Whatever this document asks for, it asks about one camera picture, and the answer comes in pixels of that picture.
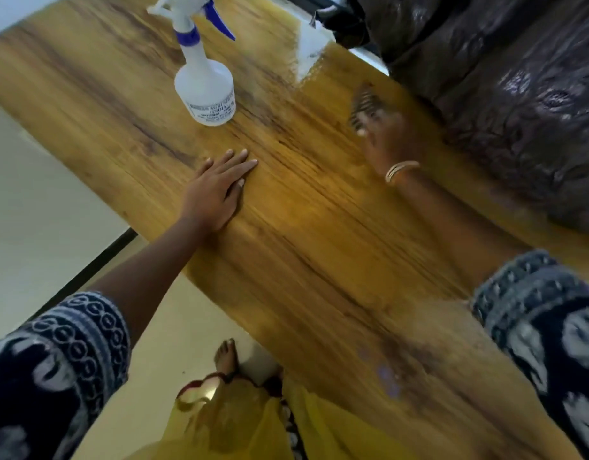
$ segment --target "navy blue and white garment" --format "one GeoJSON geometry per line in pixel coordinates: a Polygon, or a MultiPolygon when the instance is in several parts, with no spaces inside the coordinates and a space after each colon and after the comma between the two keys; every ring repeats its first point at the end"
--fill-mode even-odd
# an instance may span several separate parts
{"type": "Polygon", "coordinates": [[[116,306],[78,293],[0,340],[0,460],[67,459],[126,381],[116,306]]]}
{"type": "Polygon", "coordinates": [[[472,311],[589,459],[589,284],[535,250],[478,288],[472,311]]]}

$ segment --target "yellow fabric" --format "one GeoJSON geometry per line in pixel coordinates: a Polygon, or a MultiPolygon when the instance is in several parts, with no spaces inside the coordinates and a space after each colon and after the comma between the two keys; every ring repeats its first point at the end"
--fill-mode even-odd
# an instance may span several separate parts
{"type": "MultiPolygon", "coordinates": [[[[288,377],[283,395],[309,460],[414,457],[397,441],[288,377]]],[[[130,459],[293,460],[280,401],[245,379],[207,379],[176,399],[158,445],[130,459]]]]}

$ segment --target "blue trigger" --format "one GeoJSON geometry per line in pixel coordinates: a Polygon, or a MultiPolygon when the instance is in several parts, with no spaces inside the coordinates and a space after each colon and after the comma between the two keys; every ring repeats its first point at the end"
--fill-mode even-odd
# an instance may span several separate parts
{"type": "Polygon", "coordinates": [[[222,18],[218,14],[218,11],[216,11],[216,7],[214,6],[214,0],[209,0],[207,4],[203,6],[203,9],[205,10],[205,17],[207,18],[207,21],[214,24],[215,28],[221,31],[228,38],[230,38],[231,40],[235,40],[235,36],[226,26],[224,21],[222,21],[222,18]]]}

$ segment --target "person's right hand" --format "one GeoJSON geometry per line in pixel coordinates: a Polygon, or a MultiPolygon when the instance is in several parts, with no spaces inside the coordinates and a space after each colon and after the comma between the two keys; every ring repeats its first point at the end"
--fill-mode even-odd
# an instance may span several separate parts
{"type": "Polygon", "coordinates": [[[258,164],[247,157],[247,150],[229,150],[215,163],[208,158],[186,188],[180,220],[192,221],[202,235],[222,228],[235,214],[244,176],[258,164]]]}
{"type": "Polygon", "coordinates": [[[381,177],[397,163],[422,162],[424,146],[421,138],[403,115],[380,110],[373,118],[360,113],[358,119],[365,126],[363,152],[381,177]]]}

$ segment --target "bracelet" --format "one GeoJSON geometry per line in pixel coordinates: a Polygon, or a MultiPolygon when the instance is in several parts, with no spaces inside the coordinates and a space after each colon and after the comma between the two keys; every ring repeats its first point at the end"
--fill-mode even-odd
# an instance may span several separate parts
{"type": "Polygon", "coordinates": [[[397,164],[393,165],[391,169],[388,170],[388,172],[386,173],[386,176],[384,177],[384,180],[388,184],[390,184],[390,181],[393,179],[395,174],[397,174],[402,169],[409,168],[409,167],[419,168],[420,163],[418,161],[402,161],[400,163],[397,163],[397,164]]]}

